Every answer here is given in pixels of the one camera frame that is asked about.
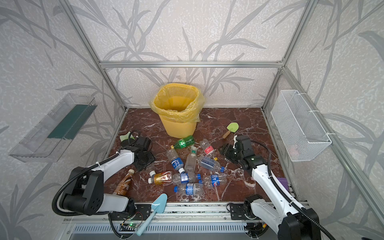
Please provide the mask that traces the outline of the yellow tea bottle red label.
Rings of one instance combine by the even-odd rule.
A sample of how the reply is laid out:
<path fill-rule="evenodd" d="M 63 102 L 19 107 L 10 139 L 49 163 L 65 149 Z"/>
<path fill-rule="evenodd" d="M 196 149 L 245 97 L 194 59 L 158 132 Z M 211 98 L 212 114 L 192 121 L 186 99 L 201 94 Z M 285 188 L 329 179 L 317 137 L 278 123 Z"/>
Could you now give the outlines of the yellow tea bottle red label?
<path fill-rule="evenodd" d="M 150 178 L 148 178 L 149 184 L 155 184 L 155 185 L 163 185 L 163 184 L 171 184 L 172 183 L 172 172 L 166 171 L 163 173 L 157 174 L 155 171 L 150 172 Z"/>

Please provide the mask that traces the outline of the soda water bottle blue label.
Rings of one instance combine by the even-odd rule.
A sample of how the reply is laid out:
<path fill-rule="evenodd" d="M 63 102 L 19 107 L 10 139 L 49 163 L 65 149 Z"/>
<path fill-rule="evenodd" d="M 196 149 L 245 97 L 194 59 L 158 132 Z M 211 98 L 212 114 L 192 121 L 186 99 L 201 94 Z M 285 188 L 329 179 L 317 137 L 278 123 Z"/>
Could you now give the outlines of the soda water bottle blue label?
<path fill-rule="evenodd" d="M 220 165 L 217 158 L 211 159 L 207 156 L 200 156 L 198 158 L 198 164 L 200 167 L 203 167 L 211 172 L 223 173 L 225 171 L 225 168 Z"/>

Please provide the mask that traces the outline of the clear bottle red label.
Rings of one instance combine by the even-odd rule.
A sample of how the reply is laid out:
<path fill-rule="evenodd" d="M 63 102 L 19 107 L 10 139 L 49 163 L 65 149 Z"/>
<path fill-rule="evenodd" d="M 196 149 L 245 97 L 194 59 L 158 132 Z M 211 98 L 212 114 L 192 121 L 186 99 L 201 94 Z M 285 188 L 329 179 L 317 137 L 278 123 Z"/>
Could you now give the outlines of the clear bottle red label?
<path fill-rule="evenodd" d="M 217 157 L 217 151 L 216 149 L 211 145 L 211 143 L 207 140 L 207 139 L 202 139 L 200 142 L 199 142 L 199 145 L 200 147 L 202 148 L 203 150 L 203 153 L 211 158 L 211 159 L 214 159 Z"/>

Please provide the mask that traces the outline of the crushed bottle blue label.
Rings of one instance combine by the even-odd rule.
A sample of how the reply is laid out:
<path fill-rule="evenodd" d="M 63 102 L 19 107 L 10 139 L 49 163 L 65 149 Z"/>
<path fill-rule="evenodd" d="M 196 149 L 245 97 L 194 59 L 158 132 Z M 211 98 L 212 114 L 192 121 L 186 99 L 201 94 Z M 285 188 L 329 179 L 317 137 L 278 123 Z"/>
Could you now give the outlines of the crushed bottle blue label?
<path fill-rule="evenodd" d="M 203 184 L 209 189 L 225 186 L 227 184 L 227 176 L 224 173 L 212 174 L 203 178 Z"/>

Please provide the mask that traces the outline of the brown coffee bottle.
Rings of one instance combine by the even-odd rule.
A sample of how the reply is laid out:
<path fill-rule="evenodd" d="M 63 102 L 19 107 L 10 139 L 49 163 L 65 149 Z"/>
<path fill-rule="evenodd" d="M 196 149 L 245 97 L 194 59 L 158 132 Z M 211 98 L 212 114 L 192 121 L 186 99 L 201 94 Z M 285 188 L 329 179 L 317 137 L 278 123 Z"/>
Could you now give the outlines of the brown coffee bottle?
<path fill-rule="evenodd" d="M 127 194 L 134 173 L 134 169 L 129 169 L 126 176 L 119 182 L 118 186 L 114 190 L 113 195 L 125 196 Z"/>

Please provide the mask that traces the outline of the clear bottle white cap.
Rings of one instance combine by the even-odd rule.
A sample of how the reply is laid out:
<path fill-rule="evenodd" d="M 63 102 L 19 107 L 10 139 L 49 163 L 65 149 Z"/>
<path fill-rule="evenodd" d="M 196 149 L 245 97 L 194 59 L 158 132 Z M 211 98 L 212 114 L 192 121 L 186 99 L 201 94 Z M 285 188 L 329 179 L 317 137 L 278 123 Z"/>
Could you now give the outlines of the clear bottle white cap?
<path fill-rule="evenodd" d="M 155 164 L 152 163 L 152 164 L 146 166 L 145 172 L 146 172 L 147 174 L 149 174 L 150 177 L 152 177 L 153 175 L 155 175 L 155 174 L 156 174 L 156 166 L 155 166 Z"/>

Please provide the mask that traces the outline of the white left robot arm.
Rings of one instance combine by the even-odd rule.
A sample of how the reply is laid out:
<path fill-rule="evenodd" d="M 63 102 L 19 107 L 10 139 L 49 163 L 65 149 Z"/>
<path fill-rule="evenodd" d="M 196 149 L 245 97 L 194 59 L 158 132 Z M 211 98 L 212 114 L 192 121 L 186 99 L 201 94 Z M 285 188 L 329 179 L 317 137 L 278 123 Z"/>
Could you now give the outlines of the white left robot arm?
<path fill-rule="evenodd" d="M 135 215 L 137 207 L 132 198 L 106 194 L 104 183 L 121 169 L 130 165 L 147 167 L 155 161 L 150 151 L 138 148 L 120 150 L 111 157 L 89 167 L 74 168 L 69 179 L 54 195 L 52 210 L 64 217 L 106 215 L 110 212 Z"/>

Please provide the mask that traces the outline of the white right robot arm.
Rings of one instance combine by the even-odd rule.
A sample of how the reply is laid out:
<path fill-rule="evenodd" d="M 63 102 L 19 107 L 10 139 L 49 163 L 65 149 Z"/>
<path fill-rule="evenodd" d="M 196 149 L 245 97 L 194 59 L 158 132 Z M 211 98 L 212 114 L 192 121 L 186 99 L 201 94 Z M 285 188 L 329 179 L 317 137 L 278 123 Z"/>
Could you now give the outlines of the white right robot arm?
<path fill-rule="evenodd" d="M 230 144 L 222 146 L 220 154 L 249 173 L 271 200 L 268 204 L 260 195 L 246 198 L 244 213 L 247 218 L 260 219 L 280 240 L 320 240 L 322 235 L 334 239 L 320 224 L 317 213 L 304 208 L 273 174 L 270 150 L 266 160 L 255 155 L 253 148 L 236 149 Z"/>

